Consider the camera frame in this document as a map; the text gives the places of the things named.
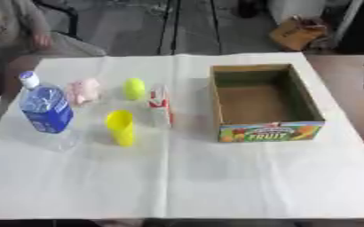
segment white tablecloth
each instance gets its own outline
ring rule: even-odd
[[[214,137],[213,65],[291,63],[327,122],[313,141],[220,144]],[[75,109],[83,141],[46,147],[14,102],[0,122],[0,218],[364,217],[364,144],[301,54],[47,59],[43,81],[96,77],[104,96]],[[153,128],[144,101],[126,101],[131,77],[170,89],[176,124]],[[134,114],[137,143],[113,145],[107,113]]]

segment concrete floor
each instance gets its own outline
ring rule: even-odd
[[[67,0],[80,13],[79,36],[96,44],[111,56],[151,56],[156,54],[162,28],[162,16],[153,6],[166,0]],[[276,25],[267,13],[252,19],[233,15],[237,0],[216,0],[223,54],[280,51],[268,37]],[[47,12],[56,29],[64,29],[65,17]],[[170,15],[162,54],[170,53],[175,10]],[[217,55],[218,43],[210,14],[209,0],[182,1],[177,53]]]

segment blue bottle label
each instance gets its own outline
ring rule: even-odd
[[[73,118],[73,111],[65,98],[45,113],[23,112],[38,131],[46,133],[62,132]]]

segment milk carton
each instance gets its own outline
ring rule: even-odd
[[[150,90],[149,107],[155,127],[171,128],[173,115],[169,94],[164,85],[157,84]]]

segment fruit box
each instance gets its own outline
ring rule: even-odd
[[[220,142],[313,139],[324,124],[292,65],[216,66],[211,71]]]

